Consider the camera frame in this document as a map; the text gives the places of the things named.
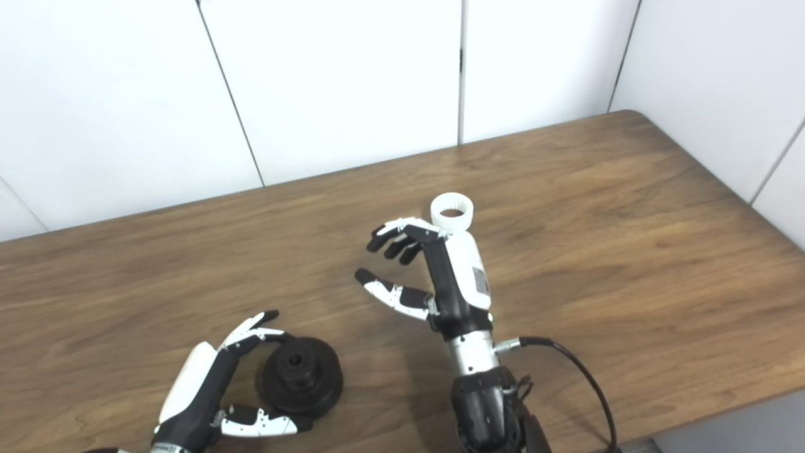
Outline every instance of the white wall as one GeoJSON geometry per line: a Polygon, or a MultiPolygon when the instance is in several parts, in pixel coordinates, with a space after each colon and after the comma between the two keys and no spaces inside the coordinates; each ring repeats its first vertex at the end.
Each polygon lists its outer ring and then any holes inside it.
{"type": "Polygon", "coordinates": [[[633,109],[746,201],[805,118],[805,2],[645,0],[612,110],[633,109]]]}
{"type": "Polygon", "coordinates": [[[42,223],[0,177],[0,241],[44,232],[42,223]]]}
{"type": "Polygon", "coordinates": [[[267,184],[456,145],[461,0],[201,10],[267,184]]]}
{"type": "Polygon", "coordinates": [[[752,206],[805,250],[805,134],[799,133],[752,206]]]}
{"type": "Polygon", "coordinates": [[[467,0],[465,143],[606,113],[638,0],[467,0]]]}
{"type": "Polygon", "coordinates": [[[191,0],[4,0],[0,61],[0,175],[48,229],[261,186],[191,0]]]}

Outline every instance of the white ring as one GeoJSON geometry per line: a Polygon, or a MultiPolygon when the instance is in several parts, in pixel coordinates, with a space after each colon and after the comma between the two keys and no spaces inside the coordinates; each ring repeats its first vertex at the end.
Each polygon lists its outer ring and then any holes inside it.
{"type": "Polygon", "coordinates": [[[452,235],[459,231],[467,231],[473,223],[473,201],[457,192],[442,193],[431,202],[431,223],[452,235]],[[445,210],[458,210],[458,217],[442,215],[445,210]]]}

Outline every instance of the wood grain surface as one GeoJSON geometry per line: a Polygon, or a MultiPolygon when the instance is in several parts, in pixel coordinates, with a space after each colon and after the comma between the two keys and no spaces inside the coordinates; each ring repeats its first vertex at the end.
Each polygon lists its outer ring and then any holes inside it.
{"type": "MultiPolygon", "coordinates": [[[[622,439],[805,385],[805,255],[640,114],[619,112],[0,244],[0,451],[147,451],[193,345],[240,321],[331,343],[345,391],[313,431],[211,451],[458,451],[452,372],[427,324],[356,268],[386,220],[472,198],[495,338],[550,335],[592,370],[622,439]]],[[[225,403],[257,403],[245,358],[225,403]]],[[[553,351],[503,357],[555,453],[599,451],[605,422],[553,351]]]]}

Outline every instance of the black finger segment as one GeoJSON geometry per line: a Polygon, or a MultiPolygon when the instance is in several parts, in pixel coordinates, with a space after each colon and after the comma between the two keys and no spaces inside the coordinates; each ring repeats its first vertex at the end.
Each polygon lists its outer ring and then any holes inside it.
{"type": "Polygon", "coordinates": [[[383,253],[383,256],[385,256],[389,260],[393,260],[397,255],[399,255],[401,251],[403,251],[403,248],[408,247],[414,242],[416,241],[413,238],[407,236],[404,239],[395,240],[386,249],[386,251],[383,253]]]}
{"type": "Polygon", "coordinates": [[[400,256],[400,264],[402,264],[403,266],[407,266],[408,264],[411,264],[411,261],[413,261],[414,258],[416,258],[417,254],[421,250],[422,250],[422,245],[419,244],[419,243],[416,243],[415,245],[412,245],[412,246],[406,248],[405,251],[400,256]]]}
{"type": "Polygon", "coordinates": [[[408,288],[406,286],[402,288],[402,294],[400,294],[400,305],[427,310],[425,300],[429,297],[432,297],[432,295],[427,291],[417,288],[408,288]]]}
{"type": "Polygon", "coordinates": [[[389,239],[395,236],[399,236],[399,234],[400,232],[397,230],[397,228],[393,228],[391,231],[387,231],[382,235],[372,235],[372,240],[370,240],[369,243],[366,244],[366,250],[378,251],[381,248],[383,248],[383,245],[385,245],[389,241],[389,239]]]}
{"type": "Polygon", "coordinates": [[[394,282],[388,280],[381,280],[378,276],[374,275],[366,268],[360,268],[355,271],[355,280],[361,282],[361,285],[366,285],[373,281],[379,281],[386,287],[386,290],[391,291],[394,288],[394,282]]]}
{"type": "Polygon", "coordinates": [[[402,232],[421,243],[432,243],[439,240],[439,233],[421,226],[405,225],[402,232]]]}

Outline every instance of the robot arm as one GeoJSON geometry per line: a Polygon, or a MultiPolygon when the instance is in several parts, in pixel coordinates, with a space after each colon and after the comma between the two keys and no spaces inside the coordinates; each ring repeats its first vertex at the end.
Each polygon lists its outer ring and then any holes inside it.
{"type": "Polygon", "coordinates": [[[467,231],[447,234],[420,218],[400,218],[372,232],[366,248],[409,264],[421,250],[434,293],[385,281],[361,268],[355,278],[373,296],[394,310],[427,319],[448,343],[458,377],[453,381],[452,406],[465,451],[551,453],[537,419],[518,394],[520,386],[500,365],[492,342],[491,298],[481,255],[467,231]]]}
{"type": "Polygon", "coordinates": [[[383,255],[392,260],[402,252],[400,262],[406,265],[421,250],[433,281],[433,295],[382,280],[361,268],[355,278],[364,288],[401,313],[427,319],[446,341],[477,330],[492,330],[489,284],[471,234],[461,231],[450,235],[421,218],[399,218],[373,231],[366,249],[378,251],[392,238],[396,239],[383,255]]]}
{"type": "MultiPolygon", "coordinates": [[[[285,343],[294,338],[282,330],[261,327],[278,316],[277,310],[256,314],[236,327],[217,350],[202,342],[190,351],[159,413],[151,453],[203,453],[221,435],[264,437],[312,428],[310,417],[269,414],[241,405],[221,409],[221,398],[242,356],[262,342],[285,343]]],[[[102,448],[85,453],[126,452],[102,448]]]]}

